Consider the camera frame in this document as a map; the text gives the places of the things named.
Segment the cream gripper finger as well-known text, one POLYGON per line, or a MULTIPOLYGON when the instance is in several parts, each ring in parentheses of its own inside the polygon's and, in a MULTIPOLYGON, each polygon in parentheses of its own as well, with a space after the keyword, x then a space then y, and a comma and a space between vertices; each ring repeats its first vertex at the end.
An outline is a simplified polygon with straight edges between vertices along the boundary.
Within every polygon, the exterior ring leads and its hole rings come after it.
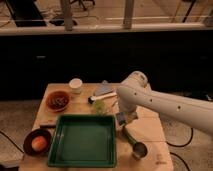
POLYGON ((137 120, 137 115, 126 115, 126 125, 132 123, 134 120, 137 120))

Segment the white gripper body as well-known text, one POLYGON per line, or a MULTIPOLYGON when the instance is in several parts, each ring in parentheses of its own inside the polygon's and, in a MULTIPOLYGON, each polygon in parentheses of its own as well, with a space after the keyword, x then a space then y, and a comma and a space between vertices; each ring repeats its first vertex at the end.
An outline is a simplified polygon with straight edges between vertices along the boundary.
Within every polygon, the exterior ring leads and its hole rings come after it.
POLYGON ((126 102, 125 100, 119 99, 118 107, 119 107, 119 111, 125 115, 125 119, 126 119, 126 115, 137 115, 137 112, 136 112, 137 106, 129 102, 126 102))

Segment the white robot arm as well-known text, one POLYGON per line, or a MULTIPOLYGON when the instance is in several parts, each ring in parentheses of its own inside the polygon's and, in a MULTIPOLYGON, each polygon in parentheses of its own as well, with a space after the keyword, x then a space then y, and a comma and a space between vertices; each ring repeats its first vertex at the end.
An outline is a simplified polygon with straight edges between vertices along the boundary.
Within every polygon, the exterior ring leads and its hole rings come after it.
POLYGON ((119 110, 133 114, 142 106, 213 136, 213 102, 162 93, 147 86, 144 73, 132 72, 116 89, 119 110))

